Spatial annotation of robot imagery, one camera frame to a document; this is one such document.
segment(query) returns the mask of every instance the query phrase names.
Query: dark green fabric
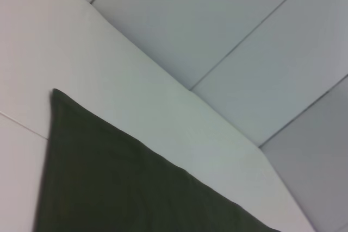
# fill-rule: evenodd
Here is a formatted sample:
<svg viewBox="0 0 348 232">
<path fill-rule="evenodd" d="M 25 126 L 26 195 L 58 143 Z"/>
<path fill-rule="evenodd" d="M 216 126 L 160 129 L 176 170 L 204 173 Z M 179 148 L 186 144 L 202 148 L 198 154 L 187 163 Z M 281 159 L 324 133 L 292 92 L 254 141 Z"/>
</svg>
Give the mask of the dark green fabric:
<svg viewBox="0 0 348 232">
<path fill-rule="evenodd" d="M 56 89 L 52 111 L 35 232 L 275 231 Z"/>
</svg>

